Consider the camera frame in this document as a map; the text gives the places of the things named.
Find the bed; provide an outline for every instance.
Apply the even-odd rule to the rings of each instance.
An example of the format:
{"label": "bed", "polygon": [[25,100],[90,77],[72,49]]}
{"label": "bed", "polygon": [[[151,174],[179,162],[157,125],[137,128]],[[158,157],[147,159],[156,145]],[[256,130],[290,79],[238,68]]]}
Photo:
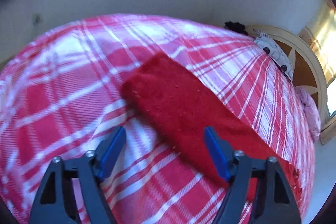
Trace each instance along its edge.
{"label": "bed", "polygon": [[250,25],[248,34],[256,37],[255,29],[267,33],[289,57],[294,68],[293,85],[303,86],[314,99],[321,121],[327,115],[327,81],[323,69],[310,46],[300,37],[282,28],[266,25]]}
{"label": "bed", "polygon": [[[219,27],[144,15],[80,20],[36,38],[0,75],[4,203],[27,223],[50,160],[78,157],[122,124],[127,144],[102,186],[118,223],[210,223],[226,190],[182,162],[120,96],[132,70],[163,51],[296,167],[303,216],[312,192],[314,145],[294,86],[253,40]],[[80,217],[88,223],[79,192],[75,182]],[[251,209],[247,202],[241,223]]]}

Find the wooden frame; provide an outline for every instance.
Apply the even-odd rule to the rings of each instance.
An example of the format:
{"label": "wooden frame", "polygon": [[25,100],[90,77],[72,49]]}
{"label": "wooden frame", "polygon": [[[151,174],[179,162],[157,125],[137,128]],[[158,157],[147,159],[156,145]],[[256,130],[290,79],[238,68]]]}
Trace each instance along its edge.
{"label": "wooden frame", "polygon": [[261,30],[268,34],[274,40],[278,40],[289,45],[290,47],[292,47],[293,50],[298,52],[307,62],[316,81],[318,93],[318,110],[320,113],[321,121],[324,121],[327,115],[327,82],[321,64],[314,52],[308,46],[308,44],[293,33],[278,27],[265,25],[247,26],[246,31],[248,32],[248,34],[255,37],[256,34],[253,29]]}

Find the pillow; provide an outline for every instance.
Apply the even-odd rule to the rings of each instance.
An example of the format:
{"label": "pillow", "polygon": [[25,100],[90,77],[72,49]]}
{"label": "pillow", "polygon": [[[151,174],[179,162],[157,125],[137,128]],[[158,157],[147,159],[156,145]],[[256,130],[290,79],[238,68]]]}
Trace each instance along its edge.
{"label": "pillow", "polygon": [[254,42],[266,52],[270,58],[277,64],[278,68],[286,75],[290,81],[293,81],[293,66],[288,56],[280,46],[270,36],[260,30],[253,29],[258,37]]}
{"label": "pillow", "polygon": [[321,133],[321,119],[314,99],[301,86],[295,87],[296,94],[303,105],[303,111],[306,115],[310,136],[313,142],[317,142]]}

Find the red towel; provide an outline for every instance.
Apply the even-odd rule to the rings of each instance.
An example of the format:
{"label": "red towel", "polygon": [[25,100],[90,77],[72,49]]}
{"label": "red towel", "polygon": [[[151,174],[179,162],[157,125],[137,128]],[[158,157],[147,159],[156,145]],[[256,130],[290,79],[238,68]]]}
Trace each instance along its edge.
{"label": "red towel", "polygon": [[[191,72],[159,53],[136,69],[124,83],[122,96],[137,109],[174,151],[196,170],[221,187],[228,184],[219,177],[203,141],[206,126],[234,150],[256,159],[276,156],[300,199],[298,176],[288,161],[280,158],[258,134],[241,122]],[[255,197],[256,180],[250,181],[248,200]]]}

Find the round wooden headboard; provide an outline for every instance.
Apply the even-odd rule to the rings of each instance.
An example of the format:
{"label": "round wooden headboard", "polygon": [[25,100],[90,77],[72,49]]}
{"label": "round wooden headboard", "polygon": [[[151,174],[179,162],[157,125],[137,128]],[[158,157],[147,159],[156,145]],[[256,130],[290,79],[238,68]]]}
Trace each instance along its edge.
{"label": "round wooden headboard", "polygon": [[327,82],[314,52],[300,37],[284,29],[265,25],[250,25],[246,27],[246,31],[252,37],[257,36],[253,29],[268,34],[285,52],[294,70],[293,85],[304,86],[310,93],[316,102],[323,122],[327,115]]}

